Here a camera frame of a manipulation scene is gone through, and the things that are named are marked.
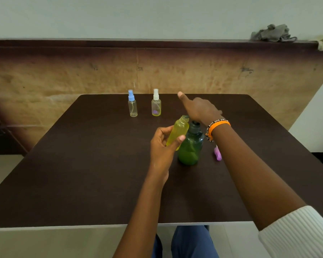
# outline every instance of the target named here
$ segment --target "table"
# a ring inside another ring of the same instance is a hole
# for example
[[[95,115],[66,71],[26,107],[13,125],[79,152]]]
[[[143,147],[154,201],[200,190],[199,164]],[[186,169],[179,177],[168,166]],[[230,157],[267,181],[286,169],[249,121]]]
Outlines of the table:
[[[189,95],[222,109],[241,138],[323,216],[323,165],[248,95]],[[176,94],[82,95],[0,184],[0,228],[127,224],[157,127],[185,110]],[[223,161],[205,141],[197,165],[170,167],[159,223],[251,221]]]

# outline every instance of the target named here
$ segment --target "leg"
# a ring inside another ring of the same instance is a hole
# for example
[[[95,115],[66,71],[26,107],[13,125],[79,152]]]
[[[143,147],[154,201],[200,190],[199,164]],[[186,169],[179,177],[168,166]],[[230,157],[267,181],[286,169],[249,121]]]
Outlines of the leg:
[[[219,258],[203,225],[177,226],[171,243],[172,258]]]
[[[162,242],[159,239],[159,236],[156,235],[153,245],[152,258],[162,258],[163,256],[163,246]]]

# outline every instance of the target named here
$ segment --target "hand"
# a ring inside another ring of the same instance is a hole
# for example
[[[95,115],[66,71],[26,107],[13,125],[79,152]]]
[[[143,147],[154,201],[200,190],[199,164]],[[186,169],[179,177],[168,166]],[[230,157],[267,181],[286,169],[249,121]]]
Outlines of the hand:
[[[169,168],[175,151],[185,140],[185,135],[182,135],[166,146],[172,128],[173,126],[158,128],[151,140],[151,162],[147,176],[159,179],[162,186],[169,177]]]
[[[195,98],[194,100],[188,99],[183,92],[178,92],[178,97],[182,101],[189,117],[205,126],[211,124],[212,121],[221,119],[222,111],[218,110],[209,100]]]

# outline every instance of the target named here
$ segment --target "white ribbed sleeve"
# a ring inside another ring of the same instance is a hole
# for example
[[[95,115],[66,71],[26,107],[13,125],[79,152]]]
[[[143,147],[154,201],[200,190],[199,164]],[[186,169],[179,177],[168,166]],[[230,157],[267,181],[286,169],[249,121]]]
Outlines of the white ribbed sleeve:
[[[323,217],[304,206],[259,232],[272,258],[323,258]]]

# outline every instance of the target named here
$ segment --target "plywood board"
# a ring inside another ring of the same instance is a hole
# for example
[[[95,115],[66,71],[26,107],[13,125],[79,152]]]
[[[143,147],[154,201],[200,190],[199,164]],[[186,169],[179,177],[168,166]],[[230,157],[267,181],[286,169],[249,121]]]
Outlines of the plywood board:
[[[318,51],[0,48],[0,121],[29,150],[81,94],[159,88],[249,94],[289,129],[322,84]]]

